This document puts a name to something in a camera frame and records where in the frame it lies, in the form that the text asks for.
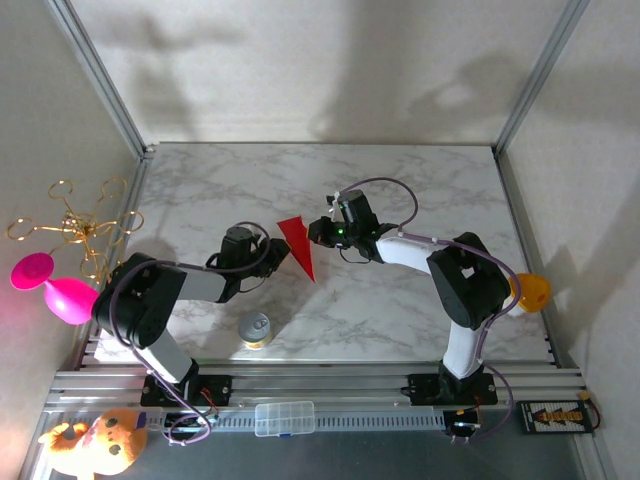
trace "gold wire ornament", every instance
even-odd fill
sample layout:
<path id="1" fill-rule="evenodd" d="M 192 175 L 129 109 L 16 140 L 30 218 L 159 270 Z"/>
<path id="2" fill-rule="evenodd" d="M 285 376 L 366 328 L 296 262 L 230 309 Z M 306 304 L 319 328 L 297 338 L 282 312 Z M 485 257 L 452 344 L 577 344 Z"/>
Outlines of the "gold wire ornament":
<path id="1" fill-rule="evenodd" d="M 49 254 L 70 244 L 82 244 L 84 257 L 80 262 L 80 273 L 89 279 L 95 280 L 97 284 L 109 281 L 111 274 L 109 271 L 109 259 L 107 252 L 114 250 L 118 265 L 122 261 L 124 254 L 124 239 L 126 236 L 137 232 L 144 225 L 144 216 L 137 210 L 130 210 L 120 215 L 116 220 L 98 223 L 97 213 L 101 203 L 110 198 L 120 197 L 127 189 L 127 181 L 123 178 L 110 178 L 102 184 L 100 188 L 101 196 L 96 201 L 91 212 L 76 213 L 68 197 L 73 193 L 73 182 L 71 180 L 59 180 L 49 187 L 49 198 L 60 200 L 64 203 L 66 211 L 62 217 L 59 227 L 36 225 L 28 217 L 15 220 L 7 228 L 7 237 L 18 242 L 38 230 L 49 232 L 60 232 L 63 242 L 54 247 Z M 114 235 L 114 228 L 119 234 Z M 90 240 L 109 235 L 106 250 L 99 252 L 90 245 Z"/>

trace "clear plastic box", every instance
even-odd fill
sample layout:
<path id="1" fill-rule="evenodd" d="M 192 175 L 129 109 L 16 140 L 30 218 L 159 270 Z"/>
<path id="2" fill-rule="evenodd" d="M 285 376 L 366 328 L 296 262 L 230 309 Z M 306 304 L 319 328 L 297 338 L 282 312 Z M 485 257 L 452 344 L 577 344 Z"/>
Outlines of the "clear plastic box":
<path id="1" fill-rule="evenodd" d="M 256 406 L 257 437 L 289 437 L 313 433 L 315 430 L 313 402 L 261 403 Z"/>

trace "metal can lid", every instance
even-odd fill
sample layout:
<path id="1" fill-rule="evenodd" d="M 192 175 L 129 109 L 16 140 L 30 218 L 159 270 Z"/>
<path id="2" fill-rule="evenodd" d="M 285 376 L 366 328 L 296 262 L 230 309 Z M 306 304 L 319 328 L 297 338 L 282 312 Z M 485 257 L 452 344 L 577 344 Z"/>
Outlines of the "metal can lid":
<path id="1" fill-rule="evenodd" d="M 259 342 L 269 335 L 270 330 L 269 318 L 260 312 L 246 314 L 238 325 L 238 334 L 245 342 Z"/>

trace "white wall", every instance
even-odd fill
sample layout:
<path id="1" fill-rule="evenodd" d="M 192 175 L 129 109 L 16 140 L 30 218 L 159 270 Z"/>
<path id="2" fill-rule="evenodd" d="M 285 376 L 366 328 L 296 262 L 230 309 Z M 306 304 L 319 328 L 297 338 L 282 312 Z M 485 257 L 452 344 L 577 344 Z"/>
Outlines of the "white wall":
<path id="1" fill-rule="evenodd" d="M 3 0 L 0 15 L 0 227 L 19 216 L 59 222 L 60 202 L 47 197 L 61 178 L 75 181 L 73 206 L 87 209 L 99 186 L 129 176 L 134 160 L 58 30 L 44 1 Z M 104 218 L 117 205 L 105 208 Z M 56 234 L 18 243 L 0 237 L 0 478 L 22 465 L 56 369 L 74 328 L 44 305 L 43 291 L 17 292 L 9 272 L 23 256 L 48 251 Z M 78 250 L 56 254 L 55 276 L 77 274 Z"/>
<path id="2" fill-rule="evenodd" d="M 639 18 L 591 1 L 508 151 L 620 479 L 640 478 Z"/>
<path id="3" fill-rule="evenodd" d="M 496 140 L 566 0 L 73 0 L 147 142 Z"/>

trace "gray floor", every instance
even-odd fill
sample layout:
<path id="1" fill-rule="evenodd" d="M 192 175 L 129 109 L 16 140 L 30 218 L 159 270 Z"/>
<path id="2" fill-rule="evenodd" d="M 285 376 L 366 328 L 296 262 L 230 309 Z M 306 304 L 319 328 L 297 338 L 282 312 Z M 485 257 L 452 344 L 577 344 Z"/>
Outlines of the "gray floor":
<path id="1" fill-rule="evenodd" d="M 485 414 L 489 421 L 502 412 Z M 213 434 L 183 448 L 157 432 L 118 479 L 582 480 L 567 435 L 522 435 L 512 421 L 499 434 L 451 445 L 440 432 L 314 433 L 291 438 Z M 54 475 L 52 479 L 69 477 Z"/>

